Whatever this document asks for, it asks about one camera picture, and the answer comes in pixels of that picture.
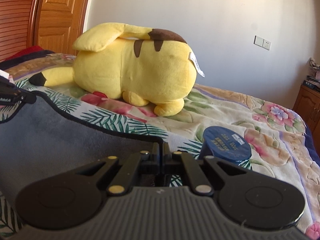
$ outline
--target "dark blue fabric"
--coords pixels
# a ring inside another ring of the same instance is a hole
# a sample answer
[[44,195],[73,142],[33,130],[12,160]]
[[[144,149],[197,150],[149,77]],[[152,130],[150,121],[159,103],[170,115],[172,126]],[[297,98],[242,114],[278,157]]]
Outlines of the dark blue fabric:
[[41,50],[41,51],[37,51],[37,52],[32,52],[26,55],[23,55],[21,57],[16,57],[13,59],[9,59],[9,60],[5,60],[3,62],[0,62],[0,69],[1,70],[6,70],[8,68],[14,67],[16,65],[19,65],[20,63],[23,63],[25,61],[28,60],[32,60],[35,58],[40,58],[40,57],[45,57],[48,54],[52,54],[55,53],[51,50]]
[[319,158],[319,156],[316,152],[316,149],[313,145],[312,134],[311,134],[311,131],[308,126],[306,127],[306,134],[304,136],[306,138],[306,141],[304,144],[309,151],[310,157],[312,158],[312,160],[314,162],[316,162],[320,166],[320,158]]

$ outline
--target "gray cloth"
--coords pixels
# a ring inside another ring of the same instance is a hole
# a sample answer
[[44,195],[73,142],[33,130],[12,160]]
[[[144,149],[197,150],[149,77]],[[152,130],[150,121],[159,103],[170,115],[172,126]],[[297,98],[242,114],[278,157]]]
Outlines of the gray cloth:
[[13,207],[18,192],[32,182],[109,155],[125,160],[153,146],[68,120],[39,96],[0,123],[0,140],[0,189]]

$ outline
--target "yellow stuffed animal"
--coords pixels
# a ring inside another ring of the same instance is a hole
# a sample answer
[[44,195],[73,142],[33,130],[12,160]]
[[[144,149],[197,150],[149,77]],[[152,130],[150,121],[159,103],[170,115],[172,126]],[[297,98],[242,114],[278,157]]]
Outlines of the yellow stuffed animal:
[[88,92],[122,97],[134,106],[152,102],[156,115],[169,116],[181,111],[196,80],[191,48],[171,31],[103,23],[83,33],[73,48],[79,53],[72,67],[44,70],[30,83],[51,87],[75,81]]

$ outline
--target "bedspread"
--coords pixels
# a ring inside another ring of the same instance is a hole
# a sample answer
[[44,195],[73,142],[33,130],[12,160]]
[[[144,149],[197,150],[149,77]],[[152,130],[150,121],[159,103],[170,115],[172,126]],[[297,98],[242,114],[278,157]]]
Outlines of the bedspread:
[[[24,62],[9,72],[17,80],[54,65],[70,65],[73,59],[52,54],[36,59],[37,63]],[[246,168],[293,184],[303,193],[306,208],[298,228],[313,239],[320,236],[320,168],[305,146],[305,124],[292,110],[241,93],[195,84],[179,114],[157,117],[153,104],[131,106],[100,93],[90,94],[76,84],[48,89],[32,86],[24,79],[20,86],[46,92],[58,107],[78,118],[106,129],[161,136],[169,142],[170,150],[186,150],[195,158],[205,128],[218,125],[231,129],[252,148]],[[172,186],[180,184],[180,178],[174,177]]]

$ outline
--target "red pillow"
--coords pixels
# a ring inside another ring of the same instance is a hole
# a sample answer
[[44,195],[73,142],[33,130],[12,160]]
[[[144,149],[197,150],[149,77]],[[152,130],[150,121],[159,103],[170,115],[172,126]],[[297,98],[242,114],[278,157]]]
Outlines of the red pillow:
[[40,46],[32,46],[32,47],[20,50],[19,52],[17,52],[16,54],[12,55],[11,57],[6,58],[5,60],[13,59],[13,58],[16,58],[16,57],[21,57],[23,55],[26,55],[26,54],[29,54],[29,53],[32,53],[32,52],[41,51],[41,50],[43,50],[43,49]]

